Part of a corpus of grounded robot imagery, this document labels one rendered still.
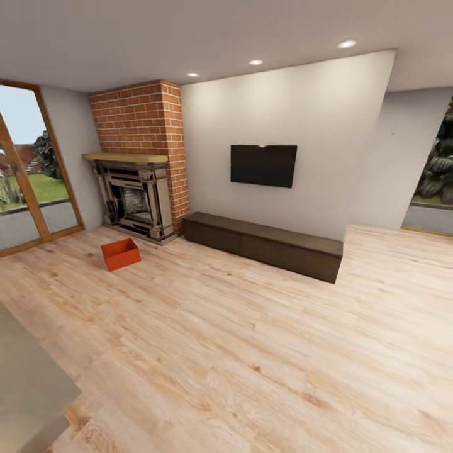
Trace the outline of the storage box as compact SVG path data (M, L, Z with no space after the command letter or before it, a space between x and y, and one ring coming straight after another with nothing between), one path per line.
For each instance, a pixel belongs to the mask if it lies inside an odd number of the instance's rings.
M131 238L101 246L109 271L141 261L140 253Z

